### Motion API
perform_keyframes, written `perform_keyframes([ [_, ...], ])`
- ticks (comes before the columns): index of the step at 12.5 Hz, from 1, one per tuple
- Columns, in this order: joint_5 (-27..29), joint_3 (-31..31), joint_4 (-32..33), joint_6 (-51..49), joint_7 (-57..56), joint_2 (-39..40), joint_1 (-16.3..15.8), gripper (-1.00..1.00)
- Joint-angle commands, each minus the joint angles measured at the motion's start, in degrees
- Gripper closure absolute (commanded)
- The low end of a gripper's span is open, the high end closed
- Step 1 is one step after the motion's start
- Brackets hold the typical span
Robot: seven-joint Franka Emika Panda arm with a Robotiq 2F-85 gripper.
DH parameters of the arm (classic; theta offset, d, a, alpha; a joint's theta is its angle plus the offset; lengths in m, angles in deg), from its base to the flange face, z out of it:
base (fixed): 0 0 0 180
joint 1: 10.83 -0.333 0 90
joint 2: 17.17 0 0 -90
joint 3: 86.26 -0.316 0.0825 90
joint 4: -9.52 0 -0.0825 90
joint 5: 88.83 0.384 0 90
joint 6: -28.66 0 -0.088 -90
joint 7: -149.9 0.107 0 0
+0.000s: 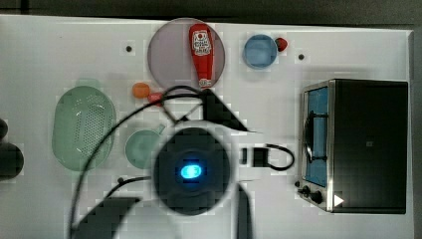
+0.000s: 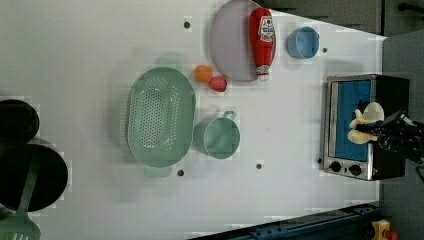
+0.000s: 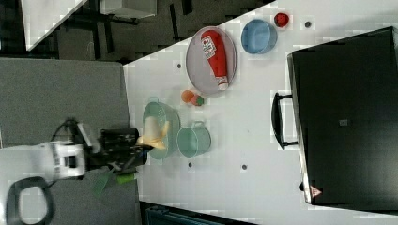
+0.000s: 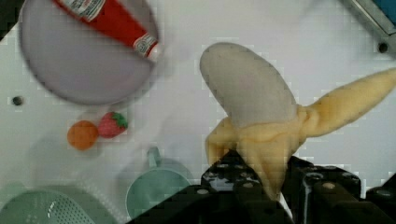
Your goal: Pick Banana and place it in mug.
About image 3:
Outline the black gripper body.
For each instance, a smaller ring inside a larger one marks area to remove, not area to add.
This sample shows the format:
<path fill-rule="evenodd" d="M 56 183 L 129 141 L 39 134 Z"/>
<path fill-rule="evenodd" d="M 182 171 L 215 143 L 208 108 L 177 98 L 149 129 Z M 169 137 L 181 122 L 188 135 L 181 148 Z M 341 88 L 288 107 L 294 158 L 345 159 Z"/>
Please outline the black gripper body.
<path fill-rule="evenodd" d="M 104 166 L 115 167 L 117 171 L 134 171 L 145 165 L 149 147 L 137 143 L 137 128 L 103 129 L 98 138 L 99 151 L 88 155 L 88 169 Z"/>

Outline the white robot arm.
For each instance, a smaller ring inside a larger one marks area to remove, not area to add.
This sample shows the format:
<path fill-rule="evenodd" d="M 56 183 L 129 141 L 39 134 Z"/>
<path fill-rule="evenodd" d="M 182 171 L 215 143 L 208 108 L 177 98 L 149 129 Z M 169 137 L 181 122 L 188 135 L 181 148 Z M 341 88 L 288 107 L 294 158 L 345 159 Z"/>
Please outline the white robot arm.
<path fill-rule="evenodd" d="M 4 148 L 1 150 L 1 181 L 10 183 L 39 176 L 52 182 L 82 177 L 102 167 L 130 173 L 145 164 L 151 150 L 139 144 L 138 138 L 135 128 L 104 129 L 97 139 L 79 130 L 66 141 Z"/>

